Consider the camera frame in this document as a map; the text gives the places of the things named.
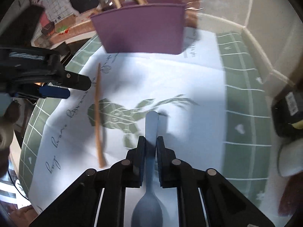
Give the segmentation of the left gloved hand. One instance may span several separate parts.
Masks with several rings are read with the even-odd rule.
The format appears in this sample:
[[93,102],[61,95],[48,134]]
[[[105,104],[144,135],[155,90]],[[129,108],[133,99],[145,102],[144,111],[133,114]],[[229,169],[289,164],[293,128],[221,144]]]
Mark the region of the left gloved hand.
[[14,100],[1,117],[1,170],[0,177],[3,177],[9,168],[10,145],[13,141],[13,125],[20,117],[20,105]]

